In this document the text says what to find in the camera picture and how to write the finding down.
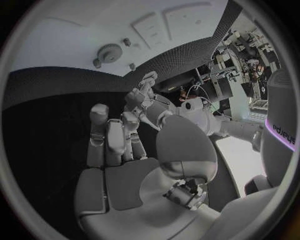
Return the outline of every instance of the white floor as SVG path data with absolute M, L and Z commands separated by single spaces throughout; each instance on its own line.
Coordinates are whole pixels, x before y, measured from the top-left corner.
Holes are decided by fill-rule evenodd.
M 251 143 L 236 137 L 227 137 L 216 142 L 236 182 L 241 197 L 244 186 L 256 175 L 266 175 L 261 155 L 252 150 Z

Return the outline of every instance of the gear-shaped fixture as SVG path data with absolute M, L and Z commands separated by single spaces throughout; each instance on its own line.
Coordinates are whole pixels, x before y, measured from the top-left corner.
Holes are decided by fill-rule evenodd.
M 98 69 L 101 64 L 111 64 L 117 61 L 123 54 L 122 48 L 118 44 L 107 44 L 101 47 L 97 53 L 97 58 L 93 60 L 94 66 Z

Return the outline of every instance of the purple light strip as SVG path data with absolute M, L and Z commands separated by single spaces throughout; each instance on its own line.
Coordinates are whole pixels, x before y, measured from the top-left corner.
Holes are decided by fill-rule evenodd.
M 276 132 L 274 132 L 274 130 L 271 128 L 268 119 L 266 118 L 264 121 L 264 125 L 266 127 L 266 129 L 268 129 L 268 131 L 276 138 L 278 139 L 282 144 L 284 144 L 285 146 L 287 146 L 289 149 L 291 149 L 293 152 L 295 152 L 295 146 L 292 145 L 291 143 L 289 143 L 285 138 L 281 137 L 281 135 L 278 135 Z

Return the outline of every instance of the machinery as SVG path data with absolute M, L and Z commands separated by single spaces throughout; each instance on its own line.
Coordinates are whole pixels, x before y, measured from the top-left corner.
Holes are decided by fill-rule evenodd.
M 154 94 L 152 87 L 157 77 L 156 72 L 146 74 L 137 88 L 125 96 L 120 119 L 108 119 L 106 105 L 97 104 L 91 109 L 89 169 L 82 172 L 75 193 L 76 216 L 91 239 L 199 239 L 214 235 L 210 227 L 218 226 L 215 222 L 224 219 L 207 205 L 206 185 L 218 169 L 216 150 L 209 139 L 212 134 L 248 141 L 258 152 L 263 146 L 268 176 L 256 176 L 245 186 L 246 194 L 272 196 L 283 178 L 293 148 L 281 144 L 278 136 L 272 137 L 269 122 L 280 125 L 274 131 L 286 142 L 295 144 L 295 139 L 282 133 L 285 123 L 274 111 L 269 114 L 266 130 L 258 123 L 214 116 L 209 110 L 210 101 L 203 97 L 188 99 L 175 107 L 167 98 Z M 277 77 L 284 79 L 285 84 L 289 81 L 284 71 L 277 72 L 269 84 L 271 93 L 282 88 Z M 157 159 L 147 158 L 137 131 L 140 122 L 159 131 Z M 295 130 L 292 128 L 289 127 L 289 133 Z M 275 161 L 276 169 L 270 163 L 275 159 L 270 155 L 272 151 L 265 151 L 274 145 L 284 148 L 281 157 L 285 162 Z M 233 209 L 240 208 L 239 203 L 235 204 Z

